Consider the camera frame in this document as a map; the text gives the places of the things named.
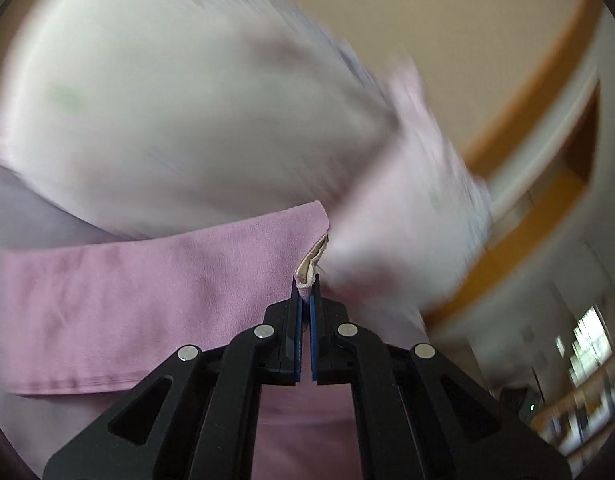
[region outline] purple fabric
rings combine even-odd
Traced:
[[[18,394],[123,390],[182,344],[226,344],[288,296],[328,227],[312,203],[159,240],[5,253],[6,383]],[[302,379],[264,388],[252,478],[360,478],[349,386],[316,386],[309,359]],[[110,400],[54,399],[87,406],[92,418]]]

